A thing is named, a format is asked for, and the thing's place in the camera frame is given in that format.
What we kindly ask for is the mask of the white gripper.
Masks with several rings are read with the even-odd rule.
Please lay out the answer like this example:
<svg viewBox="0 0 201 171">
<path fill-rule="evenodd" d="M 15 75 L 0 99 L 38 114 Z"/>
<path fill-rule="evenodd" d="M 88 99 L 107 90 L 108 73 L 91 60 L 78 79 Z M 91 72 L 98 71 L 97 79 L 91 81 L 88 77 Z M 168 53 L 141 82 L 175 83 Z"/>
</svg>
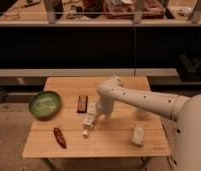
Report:
<svg viewBox="0 0 201 171">
<path fill-rule="evenodd" d="M 100 98 L 96 105 L 97 113 L 109 118 L 114 110 L 114 101 L 107 98 Z"/>
</svg>

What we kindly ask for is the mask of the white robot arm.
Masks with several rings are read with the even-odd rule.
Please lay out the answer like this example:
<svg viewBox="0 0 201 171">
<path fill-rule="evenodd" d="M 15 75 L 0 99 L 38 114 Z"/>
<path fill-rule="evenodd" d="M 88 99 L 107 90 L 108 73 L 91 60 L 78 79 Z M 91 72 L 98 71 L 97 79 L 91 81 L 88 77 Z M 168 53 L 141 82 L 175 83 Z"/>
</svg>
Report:
<svg viewBox="0 0 201 171">
<path fill-rule="evenodd" d="M 117 76 L 101 83 L 97 93 L 97 111 L 107 117 L 119 101 L 176 121 L 173 171 L 201 171 L 201 94 L 187 97 L 128 89 Z"/>
</svg>

